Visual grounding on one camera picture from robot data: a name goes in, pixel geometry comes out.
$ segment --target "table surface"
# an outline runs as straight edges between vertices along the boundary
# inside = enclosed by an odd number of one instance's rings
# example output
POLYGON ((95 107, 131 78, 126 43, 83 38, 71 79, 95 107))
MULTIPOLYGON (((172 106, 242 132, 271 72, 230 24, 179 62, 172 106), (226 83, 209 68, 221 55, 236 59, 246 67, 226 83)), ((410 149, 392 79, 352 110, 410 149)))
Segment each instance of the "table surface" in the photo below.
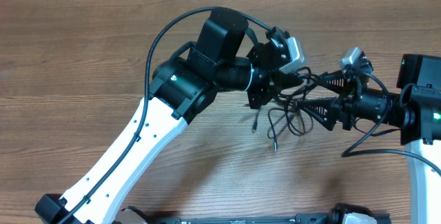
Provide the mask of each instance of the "table surface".
MULTIPOLYGON (((402 54, 441 56, 441 0, 0 0, 0 223, 40 223, 33 209, 41 196, 75 184, 127 125, 156 34, 203 6, 288 30, 316 73, 337 70, 343 52, 358 46, 392 92, 402 54)), ((172 28, 152 68, 197 40, 206 18, 172 28)), ((239 54, 251 46, 245 39, 239 54)), ((332 94, 311 93, 320 96, 332 94)), ((327 212, 345 202, 410 222, 404 157, 342 159, 361 133, 340 124, 333 132, 315 125, 300 138, 284 132, 274 153, 266 134, 271 106, 253 134, 256 112, 246 103, 244 92, 219 94, 158 155, 122 207, 205 218, 327 212)), ((363 147, 402 149, 399 139, 372 137, 363 147)))

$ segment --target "robotic arm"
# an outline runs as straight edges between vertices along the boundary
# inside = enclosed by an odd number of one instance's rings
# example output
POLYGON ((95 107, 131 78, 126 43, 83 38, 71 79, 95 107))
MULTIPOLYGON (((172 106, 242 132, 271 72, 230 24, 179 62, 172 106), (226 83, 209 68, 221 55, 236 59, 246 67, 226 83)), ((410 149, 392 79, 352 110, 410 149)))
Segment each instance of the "robotic arm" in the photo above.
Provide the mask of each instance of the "robotic arm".
MULTIPOLYGON (((402 130, 402 143, 403 140, 408 141, 403 143, 406 150, 440 165, 437 152, 441 145, 436 139, 440 139, 441 134, 439 123, 435 121, 441 97, 441 92, 437 90, 441 86, 437 84, 440 77, 430 74, 428 79, 420 81, 418 75, 424 68, 434 72, 433 67, 441 64, 441 59, 409 58, 403 60, 404 64, 409 62, 409 66, 403 66, 400 71, 399 82, 406 93, 403 97, 396 94, 389 96, 388 92, 367 87, 373 69, 364 53, 356 48, 340 62, 341 71, 322 74, 314 79, 313 84, 305 86, 311 90, 321 85, 337 92, 338 98, 297 101, 296 107, 328 130, 333 129, 336 121, 342 121, 343 128, 350 130, 356 117, 376 121, 378 125, 395 125, 402 130), (413 63, 419 63, 419 69, 412 69, 413 63), (412 88, 411 94, 407 94, 409 86, 405 87, 409 83, 417 88, 412 88)), ((281 90, 302 85, 306 78, 298 72, 305 69, 304 64, 306 59, 301 45, 294 37, 277 27, 271 29, 246 14, 227 8, 204 8, 184 14, 156 38, 147 62, 146 97, 141 100, 127 127, 77 184, 62 196, 45 194, 35 207, 37 214, 44 223, 112 223, 123 199, 156 155, 213 102, 218 92, 247 91, 250 108, 258 109, 276 98, 281 90), (162 35, 180 19, 208 10, 212 12, 198 41, 189 41, 169 61, 157 67, 149 84, 150 60, 162 35), (258 42, 248 21, 267 30, 267 43, 258 42), (245 35, 254 46, 247 57, 237 57, 245 35), (181 55, 186 50, 189 54, 187 59, 183 59, 181 55)), ((412 223, 431 223, 429 220, 436 216, 436 211, 432 212, 430 207, 436 207, 436 203, 429 203, 440 197, 441 191, 435 185, 441 183, 441 178, 429 166, 414 159, 409 159, 409 168, 412 223)), ((370 212, 360 212, 353 207, 340 206, 337 212, 342 214, 327 219, 334 218, 337 223, 346 224, 351 223, 348 222, 350 220, 375 220, 370 212)))

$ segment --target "wooden floor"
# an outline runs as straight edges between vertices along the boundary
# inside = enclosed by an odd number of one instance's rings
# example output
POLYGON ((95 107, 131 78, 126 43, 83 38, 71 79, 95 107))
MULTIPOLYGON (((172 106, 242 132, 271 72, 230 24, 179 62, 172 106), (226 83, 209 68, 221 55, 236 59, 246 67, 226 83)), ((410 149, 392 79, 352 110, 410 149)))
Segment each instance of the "wooden floor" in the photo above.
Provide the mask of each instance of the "wooden floor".
MULTIPOLYGON (((393 92, 402 54, 441 56, 441 0, 0 0, 0 223, 40 223, 33 210, 40 197, 64 192, 95 164, 143 96, 156 34, 202 6, 290 31, 315 73, 337 70, 342 53, 358 46, 393 92)), ((172 28, 152 67, 197 40, 206 18, 172 28)), ((240 53, 251 46, 246 40, 240 53)), ((331 95, 319 89, 311 97, 331 95)), ((327 212, 346 202, 410 223, 405 158, 340 158, 361 137, 341 125, 333 132, 315 125, 300 139, 284 133, 276 154, 266 137, 270 106, 252 134, 255 111, 246 102, 243 92, 219 94, 158 155, 123 207, 199 218, 327 212)), ((370 138, 363 147, 402 149, 399 138, 370 138)))

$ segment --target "white arm segment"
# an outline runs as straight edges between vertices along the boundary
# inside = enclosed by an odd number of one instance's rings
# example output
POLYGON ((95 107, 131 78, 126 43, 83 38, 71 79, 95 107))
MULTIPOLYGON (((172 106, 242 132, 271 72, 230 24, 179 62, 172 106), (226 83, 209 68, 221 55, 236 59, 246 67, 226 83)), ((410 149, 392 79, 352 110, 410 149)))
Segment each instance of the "white arm segment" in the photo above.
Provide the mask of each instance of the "white arm segment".
MULTIPOLYGON (((92 189, 127 147, 139 125, 143 102, 141 100, 127 127, 95 166, 64 193, 62 198, 68 201, 65 205, 68 211, 92 189)), ((74 214, 80 222, 91 220, 95 224, 111 223, 115 219, 124 198, 156 155, 187 127, 184 118, 176 120, 172 113, 173 109, 161 100, 153 98, 149 101, 147 118, 140 133, 141 140, 133 145, 115 171, 92 195, 90 202, 74 214)))
MULTIPOLYGON (((423 156, 441 167, 441 141, 433 141, 433 145, 425 145, 420 139, 404 147, 406 151, 423 156)), ((441 176, 417 159, 408 157, 407 163, 411 177, 411 223, 439 223, 441 176)))

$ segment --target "wood grain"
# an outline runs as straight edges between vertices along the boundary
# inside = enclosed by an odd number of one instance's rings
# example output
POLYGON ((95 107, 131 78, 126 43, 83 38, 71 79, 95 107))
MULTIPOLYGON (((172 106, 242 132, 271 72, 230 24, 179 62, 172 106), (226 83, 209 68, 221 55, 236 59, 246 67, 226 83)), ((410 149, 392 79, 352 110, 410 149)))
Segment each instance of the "wood grain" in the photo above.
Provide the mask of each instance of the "wood grain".
MULTIPOLYGON (((441 0, 0 0, 0 223, 40 223, 33 211, 40 197, 64 192, 95 164, 141 100, 156 34, 202 6, 227 6, 287 29, 317 73, 336 70, 341 54, 359 46, 395 92, 402 54, 441 56, 441 0)), ((172 28, 152 67, 196 40, 206 17, 172 28)), ((240 53, 250 48, 246 40, 240 53)), ((311 97, 327 95, 318 89, 311 97)), ((361 137, 340 125, 333 132, 315 125, 300 138, 285 132, 275 154, 266 137, 271 106, 252 134, 255 111, 246 102, 243 92, 219 94, 123 205, 231 217, 326 212, 347 202, 410 222, 405 158, 340 158, 361 137)), ((363 146, 401 148, 399 134, 363 146)))

